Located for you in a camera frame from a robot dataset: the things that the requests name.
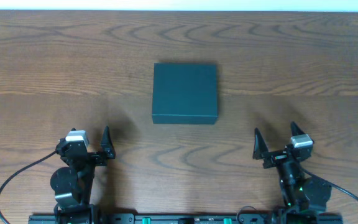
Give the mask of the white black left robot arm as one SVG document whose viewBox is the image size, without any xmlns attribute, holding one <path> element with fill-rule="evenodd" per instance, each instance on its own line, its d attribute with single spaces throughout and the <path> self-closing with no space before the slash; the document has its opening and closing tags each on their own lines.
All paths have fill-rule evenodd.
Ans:
<svg viewBox="0 0 358 224">
<path fill-rule="evenodd" d="M 103 131 L 100 151 L 88 152 L 89 144 L 86 131 L 72 129 L 55 148 L 66 164 L 50 179 L 57 202 L 54 208 L 57 224 L 91 224 L 103 219 L 99 208 L 90 203 L 90 198 L 95 168 L 106 166 L 116 157 L 109 127 Z"/>
</svg>

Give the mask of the black gift box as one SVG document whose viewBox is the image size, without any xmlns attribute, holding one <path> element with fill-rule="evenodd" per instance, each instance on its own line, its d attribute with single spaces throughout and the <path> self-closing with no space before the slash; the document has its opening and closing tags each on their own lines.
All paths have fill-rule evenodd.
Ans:
<svg viewBox="0 0 358 224">
<path fill-rule="evenodd" d="M 215 124 L 217 120 L 217 65 L 154 64 L 153 123 Z"/>
</svg>

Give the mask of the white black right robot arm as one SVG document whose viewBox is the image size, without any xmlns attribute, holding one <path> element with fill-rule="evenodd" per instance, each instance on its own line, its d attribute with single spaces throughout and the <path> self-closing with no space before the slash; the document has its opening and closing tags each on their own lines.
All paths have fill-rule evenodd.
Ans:
<svg viewBox="0 0 358 224">
<path fill-rule="evenodd" d="M 314 141 L 295 122 L 290 123 L 290 143 L 282 150 L 270 151 L 262 133 L 254 129 L 252 158 L 263 161 L 263 168 L 275 168 L 284 206 L 271 211 L 267 223 L 318 223 L 326 211 L 332 187 L 316 177 L 305 177 L 300 162 L 311 157 Z"/>
</svg>

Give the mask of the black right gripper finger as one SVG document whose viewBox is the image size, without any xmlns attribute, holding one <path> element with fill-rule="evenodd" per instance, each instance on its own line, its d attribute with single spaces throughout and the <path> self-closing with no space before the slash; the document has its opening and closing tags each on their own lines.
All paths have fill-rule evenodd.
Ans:
<svg viewBox="0 0 358 224">
<path fill-rule="evenodd" d="M 305 134 L 305 132 L 294 121 L 290 123 L 290 129 L 292 136 L 300 136 Z"/>
<path fill-rule="evenodd" d="M 268 156 L 269 148 L 267 147 L 263 136 L 258 128 L 254 129 L 254 150 L 252 158 L 255 160 L 265 159 Z"/>
</svg>

